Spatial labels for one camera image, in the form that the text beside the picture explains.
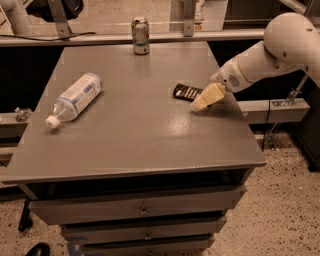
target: bottle label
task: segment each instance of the bottle label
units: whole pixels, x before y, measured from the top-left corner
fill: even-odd
[[[100,91],[100,79],[96,75],[88,73],[71,85],[60,95],[58,100],[71,102],[79,114]]]

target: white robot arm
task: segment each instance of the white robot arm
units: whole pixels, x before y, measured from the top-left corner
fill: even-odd
[[[266,27],[264,40],[227,61],[210,80],[203,93],[191,104],[199,111],[224,95],[221,85],[229,92],[239,92],[255,82],[302,69],[320,87],[320,35],[304,16],[285,13],[274,18]]]

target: cable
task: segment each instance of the cable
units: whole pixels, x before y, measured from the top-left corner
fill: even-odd
[[[67,39],[71,39],[71,38],[83,36],[83,35],[95,35],[95,34],[96,32],[84,32],[84,33],[72,34],[71,36],[59,37],[59,38],[53,38],[53,39],[41,39],[41,38],[35,38],[35,37],[3,35],[3,34],[0,34],[0,37],[19,38],[19,39],[26,39],[26,40],[33,40],[33,41],[42,41],[42,42],[53,42],[53,41],[67,40]]]
[[[262,152],[264,151],[264,142],[266,140],[266,133],[268,131],[268,123],[269,123],[269,117],[270,117],[270,97],[268,99],[269,102],[269,107],[268,107],[268,113],[267,113],[267,119],[266,119],[266,123],[265,123],[265,128],[264,128],[264,132],[263,132],[263,139],[262,139]]]
[[[263,132],[263,139],[262,139],[262,146],[261,146],[262,152],[264,151],[266,134],[267,134],[267,131],[268,131],[268,124],[269,124],[270,111],[271,111],[271,106],[270,106],[271,103],[270,102],[271,102],[272,90],[273,90],[273,85],[270,86],[269,95],[268,95],[268,113],[267,113],[266,123],[264,125],[265,128],[264,128],[264,132]]]

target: black phone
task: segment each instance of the black phone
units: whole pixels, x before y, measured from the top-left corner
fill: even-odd
[[[196,96],[200,94],[202,91],[203,89],[199,89],[184,84],[177,84],[173,91],[173,97],[180,100],[187,100],[192,102],[194,101]]]

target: shoe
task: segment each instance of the shoe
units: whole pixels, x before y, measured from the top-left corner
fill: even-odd
[[[49,256],[50,247],[46,243],[38,243],[26,254],[26,256]]]

